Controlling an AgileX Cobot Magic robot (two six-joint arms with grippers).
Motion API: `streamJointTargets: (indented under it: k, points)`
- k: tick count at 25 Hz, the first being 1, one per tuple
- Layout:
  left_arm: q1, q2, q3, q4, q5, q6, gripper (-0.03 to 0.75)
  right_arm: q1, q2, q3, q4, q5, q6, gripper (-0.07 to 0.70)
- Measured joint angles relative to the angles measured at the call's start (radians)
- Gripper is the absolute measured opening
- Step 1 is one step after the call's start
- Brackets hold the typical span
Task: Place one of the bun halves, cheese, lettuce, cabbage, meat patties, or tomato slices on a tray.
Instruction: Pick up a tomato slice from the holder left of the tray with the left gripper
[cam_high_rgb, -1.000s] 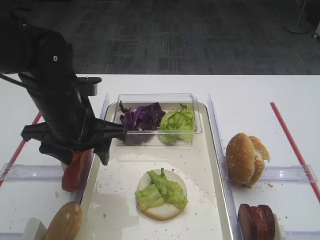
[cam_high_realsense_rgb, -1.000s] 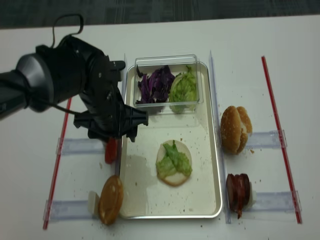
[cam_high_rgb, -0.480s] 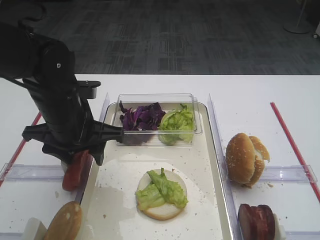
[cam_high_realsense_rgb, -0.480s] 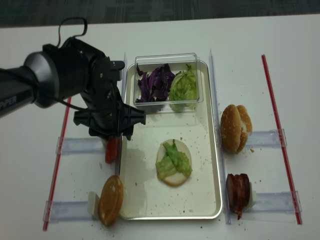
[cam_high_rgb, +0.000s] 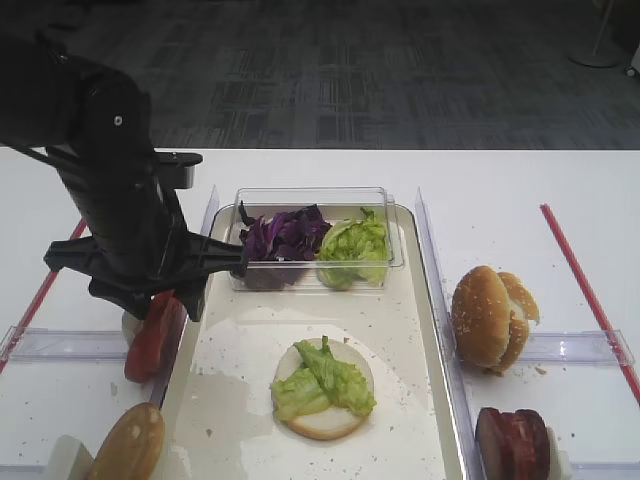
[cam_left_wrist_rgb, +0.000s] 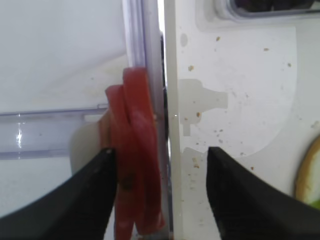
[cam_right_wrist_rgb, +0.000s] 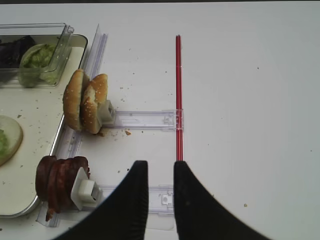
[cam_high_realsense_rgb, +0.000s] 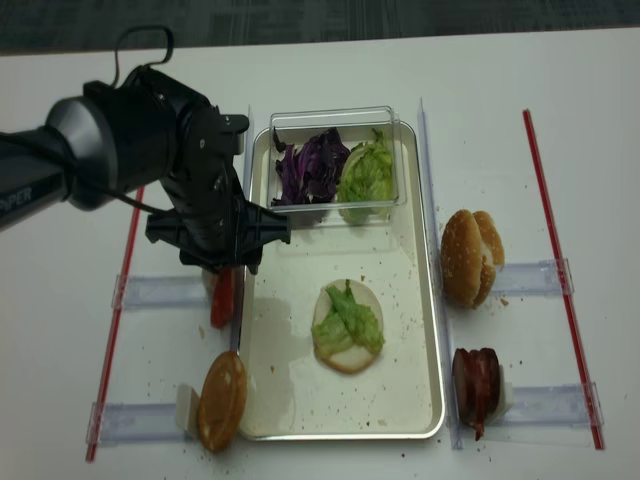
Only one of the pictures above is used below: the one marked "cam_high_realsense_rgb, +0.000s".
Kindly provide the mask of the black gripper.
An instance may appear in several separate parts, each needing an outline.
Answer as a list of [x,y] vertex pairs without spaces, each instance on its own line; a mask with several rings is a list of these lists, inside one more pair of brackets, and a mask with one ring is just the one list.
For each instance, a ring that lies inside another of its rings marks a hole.
[[175,163],[161,180],[179,220],[150,214],[145,236],[177,248],[183,265],[210,272],[242,265],[257,273],[265,245],[291,241],[286,215],[244,199],[233,159],[248,126],[244,115],[201,106],[179,129]]

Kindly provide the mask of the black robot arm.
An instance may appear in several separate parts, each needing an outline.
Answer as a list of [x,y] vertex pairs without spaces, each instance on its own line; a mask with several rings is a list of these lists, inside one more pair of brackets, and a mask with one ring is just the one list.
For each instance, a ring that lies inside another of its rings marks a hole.
[[149,208],[152,242],[185,265],[256,271],[263,248],[288,242],[286,216],[248,201],[233,166],[249,128],[202,94],[148,66],[119,86],[86,83],[58,101],[43,126],[1,138],[1,224],[11,227],[58,202],[83,211],[159,183],[171,208]]

